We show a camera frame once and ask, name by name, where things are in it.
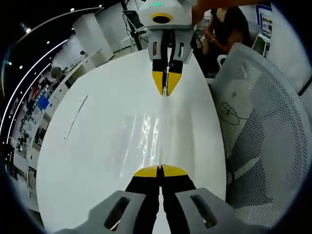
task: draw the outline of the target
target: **white tabletop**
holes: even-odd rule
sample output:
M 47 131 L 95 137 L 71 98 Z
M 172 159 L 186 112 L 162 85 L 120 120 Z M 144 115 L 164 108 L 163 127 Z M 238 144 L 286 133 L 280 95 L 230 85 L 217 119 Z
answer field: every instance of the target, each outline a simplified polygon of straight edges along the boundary
M 183 168 L 196 187 L 225 199 L 220 125 L 194 56 L 166 102 L 171 127 L 165 133 L 159 132 L 162 101 L 146 50 L 106 63 L 76 81 L 50 122 L 38 161 L 38 204 L 48 231 L 85 222 L 90 209 L 126 189 L 137 170 L 158 164 L 158 136 L 171 141 L 162 163 Z M 169 233 L 161 210 L 154 230 Z

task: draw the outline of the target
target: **woman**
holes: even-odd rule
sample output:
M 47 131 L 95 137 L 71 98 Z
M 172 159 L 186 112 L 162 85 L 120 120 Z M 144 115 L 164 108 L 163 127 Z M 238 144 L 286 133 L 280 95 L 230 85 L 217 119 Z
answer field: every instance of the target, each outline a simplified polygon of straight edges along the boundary
M 227 55 L 234 43 L 251 46 L 248 22 L 239 7 L 211 10 L 209 25 L 204 29 L 203 54 L 208 71 L 217 71 L 217 57 Z

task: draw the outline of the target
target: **mesh chair back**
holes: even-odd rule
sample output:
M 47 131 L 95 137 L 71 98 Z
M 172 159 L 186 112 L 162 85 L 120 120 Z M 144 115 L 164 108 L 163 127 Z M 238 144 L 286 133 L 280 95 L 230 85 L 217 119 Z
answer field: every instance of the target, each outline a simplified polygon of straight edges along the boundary
M 212 84 L 227 162 L 227 202 L 249 224 L 273 226 L 312 157 L 310 122 L 284 75 L 236 43 Z

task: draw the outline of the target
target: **white table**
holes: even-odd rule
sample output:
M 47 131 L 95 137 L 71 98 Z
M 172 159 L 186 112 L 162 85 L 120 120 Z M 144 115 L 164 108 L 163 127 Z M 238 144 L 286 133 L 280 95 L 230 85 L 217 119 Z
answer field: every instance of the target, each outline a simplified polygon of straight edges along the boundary
M 90 209 L 124 190 L 137 170 L 158 164 L 161 103 L 146 50 L 76 81 L 50 122 L 37 167 L 39 211 L 48 231 L 85 222 Z M 196 187 L 225 199 L 221 130 L 194 56 L 167 104 L 171 148 L 162 163 L 183 168 Z M 169 233 L 161 210 L 154 232 Z

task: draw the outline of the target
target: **black shirt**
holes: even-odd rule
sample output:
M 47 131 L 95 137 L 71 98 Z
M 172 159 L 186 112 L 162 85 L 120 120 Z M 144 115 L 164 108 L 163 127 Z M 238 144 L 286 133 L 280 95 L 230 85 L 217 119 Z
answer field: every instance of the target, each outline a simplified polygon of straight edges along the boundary
M 248 29 L 248 22 L 238 6 L 230 7 L 226 14 L 224 21 L 221 22 L 216 15 L 217 9 L 211 10 L 213 16 L 213 28 L 215 38 L 223 45 L 227 44 L 227 39 L 234 30 L 239 31 L 242 35 L 242 44 L 251 46 L 250 34 Z

